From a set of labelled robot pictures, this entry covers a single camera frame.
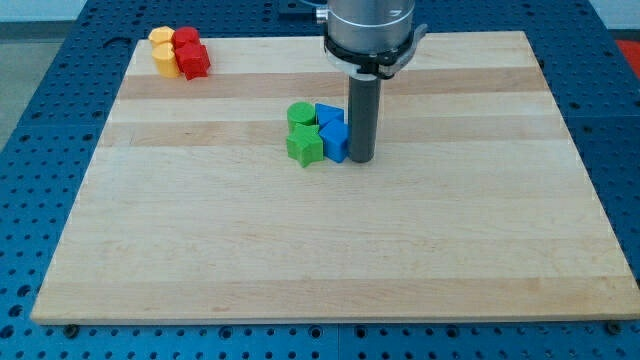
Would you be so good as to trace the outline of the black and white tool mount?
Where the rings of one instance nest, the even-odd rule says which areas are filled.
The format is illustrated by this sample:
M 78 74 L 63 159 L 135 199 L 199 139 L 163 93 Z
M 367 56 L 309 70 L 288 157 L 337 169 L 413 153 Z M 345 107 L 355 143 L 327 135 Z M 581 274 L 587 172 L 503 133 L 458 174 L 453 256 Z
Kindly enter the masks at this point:
M 359 81 L 388 80 L 411 62 L 427 32 L 428 25 L 420 24 L 398 47 L 373 54 L 347 50 L 325 35 L 324 51 L 328 62 L 351 78 Z

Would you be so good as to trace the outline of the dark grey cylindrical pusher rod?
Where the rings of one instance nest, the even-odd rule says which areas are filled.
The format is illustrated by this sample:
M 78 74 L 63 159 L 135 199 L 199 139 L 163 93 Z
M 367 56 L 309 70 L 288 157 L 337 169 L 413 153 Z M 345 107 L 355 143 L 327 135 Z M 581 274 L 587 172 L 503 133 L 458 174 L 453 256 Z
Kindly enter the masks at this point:
M 348 152 L 352 161 L 369 162 L 375 153 L 381 81 L 349 79 Z

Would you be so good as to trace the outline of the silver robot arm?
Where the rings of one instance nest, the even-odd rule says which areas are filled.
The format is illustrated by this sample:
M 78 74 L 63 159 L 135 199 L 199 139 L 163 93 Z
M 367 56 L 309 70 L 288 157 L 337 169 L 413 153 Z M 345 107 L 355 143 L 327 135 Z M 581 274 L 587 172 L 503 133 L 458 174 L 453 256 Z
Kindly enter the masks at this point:
M 413 59 L 428 32 L 414 23 L 414 0 L 327 0 L 315 9 L 327 60 L 349 77 L 348 155 L 373 159 L 382 82 Z

